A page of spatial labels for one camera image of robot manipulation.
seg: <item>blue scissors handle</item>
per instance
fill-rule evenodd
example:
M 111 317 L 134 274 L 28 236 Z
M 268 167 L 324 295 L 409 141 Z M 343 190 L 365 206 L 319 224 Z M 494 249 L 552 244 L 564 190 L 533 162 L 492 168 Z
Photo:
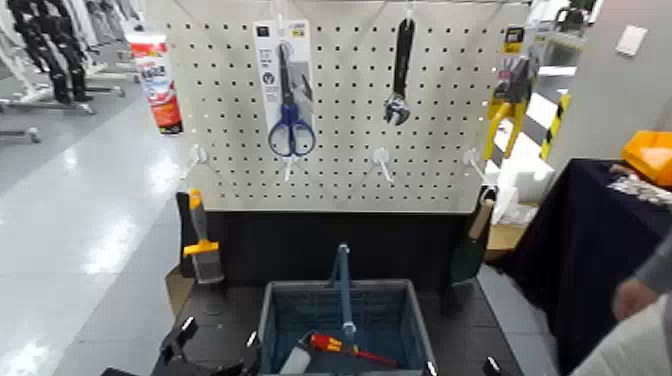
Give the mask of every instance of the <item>blue scissors handle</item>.
M 287 149 L 280 148 L 276 145 L 276 142 L 278 142 L 277 139 L 275 139 L 275 135 L 280 132 L 284 131 L 285 128 L 287 129 Z M 309 135 L 309 140 L 307 141 L 308 143 L 305 144 L 304 148 L 297 148 L 296 145 L 296 133 L 297 130 L 300 131 L 302 134 L 308 134 Z M 308 125 L 303 119 L 299 117 L 299 108 L 296 104 L 283 104 L 282 105 L 282 114 L 280 117 L 280 120 L 271 128 L 271 132 L 268 134 L 268 144 L 271 147 L 271 150 L 275 154 L 278 154 L 281 157 L 289 157 L 291 155 L 296 155 L 296 156 L 304 156 L 315 148 L 315 132 L 313 131 L 313 128 Z

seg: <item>black tablecloth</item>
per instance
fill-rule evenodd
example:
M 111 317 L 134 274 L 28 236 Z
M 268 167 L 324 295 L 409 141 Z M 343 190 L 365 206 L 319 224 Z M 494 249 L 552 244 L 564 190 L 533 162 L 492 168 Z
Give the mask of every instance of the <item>black tablecloth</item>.
M 615 161 L 572 160 L 501 267 L 547 314 L 562 374 L 616 324 L 611 300 L 672 225 L 662 207 L 607 188 Z

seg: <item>scissors blade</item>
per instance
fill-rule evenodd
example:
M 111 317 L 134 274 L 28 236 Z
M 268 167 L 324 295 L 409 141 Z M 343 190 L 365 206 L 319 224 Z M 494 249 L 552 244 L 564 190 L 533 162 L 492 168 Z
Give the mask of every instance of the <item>scissors blade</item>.
M 285 53 L 285 46 L 280 44 L 278 46 L 278 56 L 280 58 L 280 89 L 282 90 L 282 104 L 294 104 L 294 94 L 289 87 L 289 69 L 287 68 L 287 56 Z

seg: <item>screwdriver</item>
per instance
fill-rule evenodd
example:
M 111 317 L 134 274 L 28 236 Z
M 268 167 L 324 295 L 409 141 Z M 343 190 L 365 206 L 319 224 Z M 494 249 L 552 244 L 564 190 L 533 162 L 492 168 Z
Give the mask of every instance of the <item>screwdriver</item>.
M 397 362 L 392 359 L 360 350 L 357 345 L 353 345 L 350 348 L 348 346 L 344 347 L 342 341 L 326 334 L 314 333 L 310 336 L 310 344 L 318 350 L 351 354 L 358 358 L 368 359 L 390 367 L 397 367 Z

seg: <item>basket handle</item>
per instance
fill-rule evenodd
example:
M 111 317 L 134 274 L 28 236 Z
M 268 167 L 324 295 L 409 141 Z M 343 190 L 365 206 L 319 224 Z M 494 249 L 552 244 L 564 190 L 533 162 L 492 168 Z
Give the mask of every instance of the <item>basket handle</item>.
M 352 306 L 350 305 L 350 268 L 348 266 L 348 254 L 350 248 L 345 243 L 338 246 L 336 253 L 336 260 L 334 260 L 334 267 L 331 269 L 331 278 L 327 287 L 334 287 L 336 279 L 340 277 L 339 288 L 341 290 L 341 311 L 343 312 L 343 331 L 345 338 L 350 343 L 355 341 L 355 332 L 357 326 L 352 322 Z

